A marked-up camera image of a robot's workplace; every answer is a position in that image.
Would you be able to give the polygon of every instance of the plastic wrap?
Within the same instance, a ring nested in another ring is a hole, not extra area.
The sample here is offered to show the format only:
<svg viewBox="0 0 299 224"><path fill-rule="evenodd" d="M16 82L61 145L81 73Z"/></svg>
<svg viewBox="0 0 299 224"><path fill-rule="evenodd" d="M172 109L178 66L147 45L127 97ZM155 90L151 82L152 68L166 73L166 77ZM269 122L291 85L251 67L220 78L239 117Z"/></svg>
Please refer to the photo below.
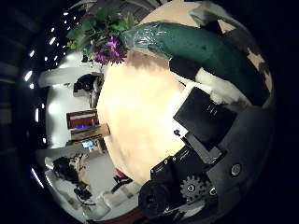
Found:
<svg viewBox="0 0 299 224"><path fill-rule="evenodd" d="M205 29L172 22L150 22L125 31L128 48L165 59L174 56L198 62L209 73L232 82L253 105L262 105L269 91L251 61L220 36Z"/></svg>
<svg viewBox="0 0 299 224"><path fill-rule="evenodd" d="M121 42L126 48L132 49L153 57L170 59L172 55L164 52L163 43L160 43L159 35L165 35L160 29L160 22L149 22L134 27L121 34Z"/></svg>

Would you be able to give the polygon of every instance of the table surface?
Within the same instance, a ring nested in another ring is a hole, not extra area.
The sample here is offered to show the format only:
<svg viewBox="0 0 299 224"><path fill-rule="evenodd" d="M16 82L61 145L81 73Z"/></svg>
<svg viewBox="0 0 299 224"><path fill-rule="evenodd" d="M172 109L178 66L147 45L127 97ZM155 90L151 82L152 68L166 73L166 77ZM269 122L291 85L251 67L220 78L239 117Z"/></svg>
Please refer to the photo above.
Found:
<svg viewBox="0 0 299 224"><path fill-rule="evenodd" d="M188 12L199 3L175 0L152 11L140 24L172 21L197 26ZM150 179L150 169L183 142L173 134L172 104L183 86L168 61L129 51L125 63L107 69L97 111L111 132L107 150L116 168L139 184Z"/></svg>

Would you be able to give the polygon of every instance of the black panel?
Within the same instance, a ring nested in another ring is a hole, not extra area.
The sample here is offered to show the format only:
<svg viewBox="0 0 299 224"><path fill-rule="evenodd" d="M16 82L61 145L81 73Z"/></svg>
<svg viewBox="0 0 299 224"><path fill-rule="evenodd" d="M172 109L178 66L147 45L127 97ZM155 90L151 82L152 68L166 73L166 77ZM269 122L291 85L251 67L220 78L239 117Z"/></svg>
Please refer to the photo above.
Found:
<svg viewBox="0 0 299 224"><path fill-rule="evenodd" d="M235 113L215 105L209 95L193 88L174 119L207 148L216 146L231 127Z"/></svg>

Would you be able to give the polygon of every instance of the dark background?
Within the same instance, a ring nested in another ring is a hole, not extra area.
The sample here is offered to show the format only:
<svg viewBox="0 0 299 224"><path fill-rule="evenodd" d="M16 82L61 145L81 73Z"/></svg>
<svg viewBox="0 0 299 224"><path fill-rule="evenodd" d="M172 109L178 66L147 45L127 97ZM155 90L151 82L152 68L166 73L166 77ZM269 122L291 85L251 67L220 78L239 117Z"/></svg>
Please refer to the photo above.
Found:
<svg viewBox="0 0 299 224"><path fill-rule="evenodd" d="M292 1L223 0L217 3L244 23L256 38L271 69L278 100L277 133L265 168L249 195L218 223L299 223L298 221L298 48L296 6ZM33 119L36 104L46 92L28 91L20 82L31 45L63 11L75 4L70 0L27 0L2 3L0 13L0 61L14 67L2 69L0 106L11 109L12 122L0 124L1 212L7 223L77 223L41 189L30 173L33 155L39 145L35 139L44 126ZM23 27L11 15L12 8L30 15L36 26ZM28 140L24 133L30 129Z"/></svg>

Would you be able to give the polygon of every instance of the green leaves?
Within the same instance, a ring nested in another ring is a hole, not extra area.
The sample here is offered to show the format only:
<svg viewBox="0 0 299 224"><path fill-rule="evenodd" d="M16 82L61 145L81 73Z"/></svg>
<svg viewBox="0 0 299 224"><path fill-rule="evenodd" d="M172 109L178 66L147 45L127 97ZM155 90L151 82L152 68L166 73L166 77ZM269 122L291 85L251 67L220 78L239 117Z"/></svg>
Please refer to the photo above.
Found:
<svg viewBox="0 0 299 224"><path fill-rule="evenodd" d="M68 41L67 42L67 45L66 45L68 48L70 49L75 49L76 48L76 42L75 41Z"/></svg>
<svg viewBox="0 0 299 224"><path fill-rule="evenodd" d="M82 32L89 33L89 32L95 32L94 27L96 26L96 20L94 17L88 17L84 18L82 20L81 25L79 26Z"/></svg>
<svg viewBox="0 0 299 224"><path fill-rule="evenodd" d="M83 34L84 34L84 32L82 31L82 29L79 26L75 26L67 33L66 37L68 39L76 39L77 36L83 35Z"/></svg>
<svg viewBox="0 0 299 224"><path fill-rule="evenodd" d="M102 7L95 13L95 18L98 22L103 22L107 20L108 8Z"/></svg>
<svg viewBox="0 0 299 224"><path fill-rule="evenodd" d="M135 26L134 17L131 13L128 13L127 17L124 17L123 19L121 19L119 21L119 24L112 25L111 28L116 31L122 32L122 31L129 30L134 26Z"/></svg>
<svg viewBox="0 0 299 224"><path fill-rule="evenodd" d="M131 13L128 13L127 18L125 18L128 29L131 29L135 26L134 16Z"/></svg>

